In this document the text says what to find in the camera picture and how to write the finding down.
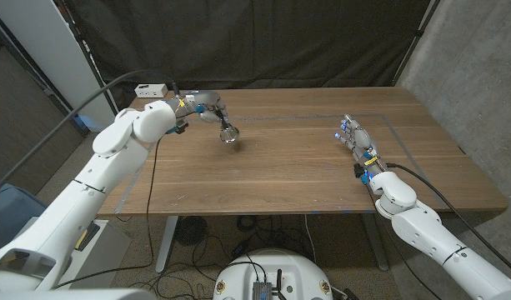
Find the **wooden table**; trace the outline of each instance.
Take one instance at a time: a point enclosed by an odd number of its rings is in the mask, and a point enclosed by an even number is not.
[[[191,118],[160,143],[149,212],[166,215],[365,213],[373,205],[353,175],[351,152],[334,134],[345,113],[377,141],[385,162],[424,175],[464,211],[508,203],[405,88],[218,91],[240,138],[225,144],[219,125]],[[136,99],[142,108],[153,99]],[[100,215],[144,214],[154,149],[138,176],[119,185]],[[447,207],[414,177],[395,171],[430,207]]]

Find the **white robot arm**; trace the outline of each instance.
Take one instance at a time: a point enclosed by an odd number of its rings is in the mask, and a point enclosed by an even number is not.
[[[364,169],[363,183],[381,196],[377,211],[391,220],[396,234],[441,265],[472,299],[511,299],[511,279],[458,240],[407,183],[387,171],[366,130],[348,114],[341,129],[335,137],[353,151]]]
[[[182,133],[192,113],[220,123],[224,142],[238,138],[217,92],[192,91],[151,102],[141,112],[122,110],[95,138],[95,154],[84,169],[28,230],[0,249],[0,292],[47,291],[57,285],[107,195],[146,161],[148,150],[138,140],[155,143],[165,133]]]

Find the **metal table leg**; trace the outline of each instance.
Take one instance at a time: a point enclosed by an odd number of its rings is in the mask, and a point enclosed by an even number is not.
[[[361,215],[361,219],[363,220],[364,229],[368,235],[370,245],[372,245],[373,255],[375,256],[375,260],[378,264],[378,269],[381,272],[387,272],[389,269],[388,259],[383,243],[381,242],[381,237],[379,236],[375,216],[373,213],[363,213]]]
[[[173,246],[173,234],[175,233],[175,227],[178,225],[179,216],[168,216],[166,220],[166,226],[164,227],[163,241],[161,242],[161,248],[158,251],[157,266],[155,266],[155,272],[161,273],[166,267],[168,262],[168,254]]]

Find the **black curtain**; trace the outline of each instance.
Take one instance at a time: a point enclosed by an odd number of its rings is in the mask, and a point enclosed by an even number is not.
[[[428,1],[67,0],[103,79],[181,89],[388,86]],[[126,107],[136,78],[116,92]]]

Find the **small white device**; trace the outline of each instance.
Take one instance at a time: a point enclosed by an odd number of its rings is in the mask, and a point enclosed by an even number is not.
[[[168,87],[166,84],[138,84],[135,88],[135,93],[139,98],[164,98],[168,93]]]

